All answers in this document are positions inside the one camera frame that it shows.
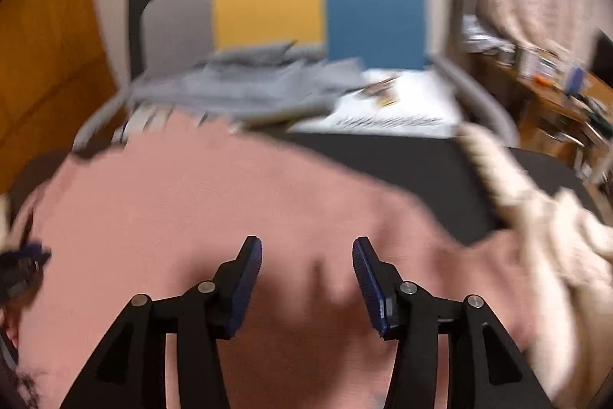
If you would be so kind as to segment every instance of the gray clothing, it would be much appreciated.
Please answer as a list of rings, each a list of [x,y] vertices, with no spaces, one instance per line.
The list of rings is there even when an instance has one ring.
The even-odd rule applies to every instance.
[[[330,113],[338,98],[366,81],[358,59],[326,62],[323,57],[320,46],[283,43],[219,51],[204,66],[171,77],[149,78],[145,71],[88,119],[73,149],[85,146],[130,99],[250,124]]]

